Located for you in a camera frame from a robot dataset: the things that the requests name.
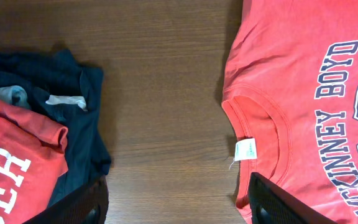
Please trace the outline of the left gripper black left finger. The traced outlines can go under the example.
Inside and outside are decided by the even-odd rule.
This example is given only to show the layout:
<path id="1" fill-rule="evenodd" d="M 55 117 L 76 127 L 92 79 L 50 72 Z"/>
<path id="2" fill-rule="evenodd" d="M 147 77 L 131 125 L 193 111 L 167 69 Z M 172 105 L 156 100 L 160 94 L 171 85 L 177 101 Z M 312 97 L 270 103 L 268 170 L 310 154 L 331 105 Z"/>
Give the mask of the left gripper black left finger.
<path id="1" fill-rule="evenodd" d="M 25 224 L 104 224 L 109 206 L 106 177 L 81 186 Z"/>

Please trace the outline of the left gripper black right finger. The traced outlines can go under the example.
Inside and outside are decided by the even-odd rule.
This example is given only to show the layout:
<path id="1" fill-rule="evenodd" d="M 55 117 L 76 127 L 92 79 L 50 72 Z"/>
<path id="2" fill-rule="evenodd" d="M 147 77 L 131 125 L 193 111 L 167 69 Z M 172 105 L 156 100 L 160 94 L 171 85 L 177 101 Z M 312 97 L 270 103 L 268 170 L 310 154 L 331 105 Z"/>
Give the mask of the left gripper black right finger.
<path id="1" fill-rule="evenodd" d="M 250 175 L 252 224 L 335 224 L 258 172 Z"/>

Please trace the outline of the orange McKinney Boyd soccer t-shirt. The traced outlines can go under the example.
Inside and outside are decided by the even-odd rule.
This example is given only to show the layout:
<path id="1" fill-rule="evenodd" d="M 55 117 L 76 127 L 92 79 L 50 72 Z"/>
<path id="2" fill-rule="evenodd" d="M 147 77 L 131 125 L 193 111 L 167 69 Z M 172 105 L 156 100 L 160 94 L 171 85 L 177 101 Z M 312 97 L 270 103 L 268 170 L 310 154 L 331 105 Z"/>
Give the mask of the orange McKinney Boyd soccer t-shirt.
<path id="1" fill-rule="evenodd" d="M 258 172 L 337 223 L 358 223 L 358 0 L 244 1 L 224 72 L 236 207 Z"/>

